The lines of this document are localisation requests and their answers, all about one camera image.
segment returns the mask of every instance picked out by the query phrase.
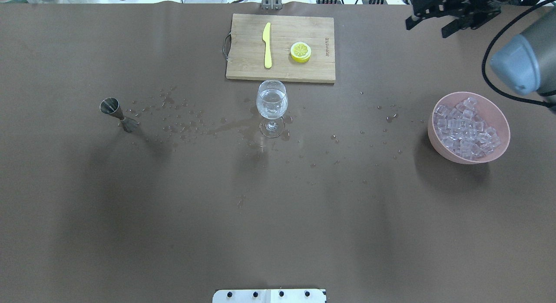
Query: cutting board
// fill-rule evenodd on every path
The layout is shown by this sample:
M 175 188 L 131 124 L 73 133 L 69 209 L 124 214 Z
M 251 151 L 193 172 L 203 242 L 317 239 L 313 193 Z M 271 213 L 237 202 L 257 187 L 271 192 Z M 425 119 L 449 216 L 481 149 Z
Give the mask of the cutting board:
M 270 22 L 272 67 L 264 65 L 265 43 L 262 30 Z M 311 59 L 297 63 L 290 56 L 295 42 L 311 47 Z M 226 78 L 245 80 L 334 83 L 334 19 L 278 15 L 234 14 Z

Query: jigger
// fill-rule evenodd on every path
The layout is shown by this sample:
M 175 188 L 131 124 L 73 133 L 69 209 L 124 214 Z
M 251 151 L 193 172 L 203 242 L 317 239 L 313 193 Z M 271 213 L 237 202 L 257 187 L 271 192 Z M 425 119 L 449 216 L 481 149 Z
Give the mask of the jigger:
M 127 133 L 133 132 L 137 128 L 137 126 L 139 126 L 139 123 L 135 121 L 135 119 L 123 116 L 123 112 L 121 107 L 119 107 L 118 100 L 113 97 L 104 99 L 103 102 L 101 102 L 100 108 L 101 112 L 105 113 L 106 115 L 110 115 L 119 119 L 119 123 L 122 125 L 123 130 Z

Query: pink bowl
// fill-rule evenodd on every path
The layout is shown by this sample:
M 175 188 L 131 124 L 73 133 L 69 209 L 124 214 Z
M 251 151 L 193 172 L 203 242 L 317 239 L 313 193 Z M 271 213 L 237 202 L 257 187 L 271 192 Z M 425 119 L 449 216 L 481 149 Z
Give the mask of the pink bowl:
M 442 144 L 436 131 L 434 131 L 433 125 L 434 111 L 439 105 L 455 107 L 457 103 L 460 103 L 468 97 L 473 97 L 477 100 L 477 113 L 486 121 L 486 123 L 490 127 L 496 129 L 496 133 L 498 134 L 500 142 L 502 143 L 494 149 L 494 152 L 477 160 L 464 159 L 452 153 L 447 147 Z M 502 156 L 502 154 L 506 152 L 506 150 L 508 149 L 508 145 L 510 144 L 510 126 L 508 125 L 508 121 L 506 120 L 504 113 L 502 113 L 502 111 L 486 97 L 481 97 L 480 95 L 471 92 L 450 93 L 449 95 L 446 95 L 446 97 L 443 97 L 440 101 L 438 101 L 429 117 L 429 126 L 427 130 L 429 133 L 430 142 L 433 145 L 434 149 L 438 153 L 440 153 L 441 156 L 451 160 L 452 162 L 460 164 L 480 164 L 490 162 Z

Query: lemon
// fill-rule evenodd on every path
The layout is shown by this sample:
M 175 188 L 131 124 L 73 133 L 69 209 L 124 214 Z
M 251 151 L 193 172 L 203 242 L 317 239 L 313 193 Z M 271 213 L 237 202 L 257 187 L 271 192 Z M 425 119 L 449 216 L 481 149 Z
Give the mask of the lemon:
M 290 48 L 292 59 L 298 63 L 305 63 L 311 57 L 311 47 L 304 42 L 295 42 Z

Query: knife handle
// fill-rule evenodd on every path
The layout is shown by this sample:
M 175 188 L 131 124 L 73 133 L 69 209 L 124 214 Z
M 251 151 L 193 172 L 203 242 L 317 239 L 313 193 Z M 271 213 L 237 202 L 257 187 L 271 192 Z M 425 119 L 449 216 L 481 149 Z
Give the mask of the knife handle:
M 270 42 L 265 43 L 265 67 L 272 67 L 272 57 L 270 56 Z

